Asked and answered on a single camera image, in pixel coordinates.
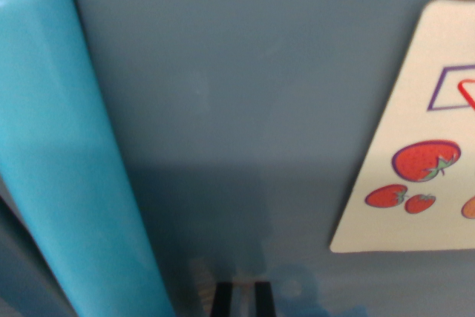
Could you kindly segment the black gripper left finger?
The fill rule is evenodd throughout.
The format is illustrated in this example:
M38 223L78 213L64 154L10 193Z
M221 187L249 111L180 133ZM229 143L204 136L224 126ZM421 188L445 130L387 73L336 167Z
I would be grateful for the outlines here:
M232 282L219 282L214 291L212 317L230 317Z

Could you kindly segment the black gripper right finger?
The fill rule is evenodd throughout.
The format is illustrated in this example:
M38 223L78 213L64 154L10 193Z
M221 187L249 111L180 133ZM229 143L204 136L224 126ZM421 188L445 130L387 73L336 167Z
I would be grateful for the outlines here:
M268 281L255 282L255 316L275 317L272 285Z

